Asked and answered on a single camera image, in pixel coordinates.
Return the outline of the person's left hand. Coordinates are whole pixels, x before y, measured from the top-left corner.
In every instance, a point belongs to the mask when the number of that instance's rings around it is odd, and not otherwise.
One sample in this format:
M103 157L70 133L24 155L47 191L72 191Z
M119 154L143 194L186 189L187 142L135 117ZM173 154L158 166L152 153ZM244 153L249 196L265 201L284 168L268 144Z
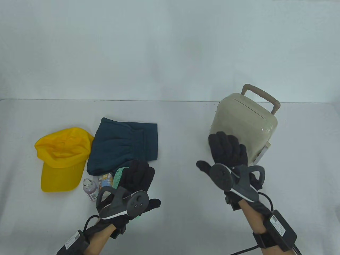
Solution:
M123 234L126 225L143 213L157 209L161 205L159 199L149 199L148 190L154 179L155 170L147 162L134 160L124 168L118 178L116 188L105 186L97 197L99 221L85 230L87 236L103 231L113 225L115 230L111 237L116 239Z

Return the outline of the person's right hand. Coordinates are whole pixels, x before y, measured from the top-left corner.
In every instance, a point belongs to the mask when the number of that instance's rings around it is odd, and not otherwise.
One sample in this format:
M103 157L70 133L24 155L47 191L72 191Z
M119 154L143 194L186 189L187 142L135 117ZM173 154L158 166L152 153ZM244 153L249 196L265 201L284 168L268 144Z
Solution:
M214 165L199 160L196 166L224 191L226 202L233 210L245 211L249 205L260 216L270 217L271 211L260 203L258 194L265 180L264 168L248 166L246 147L233 135L218 131L209 135L208 142Z

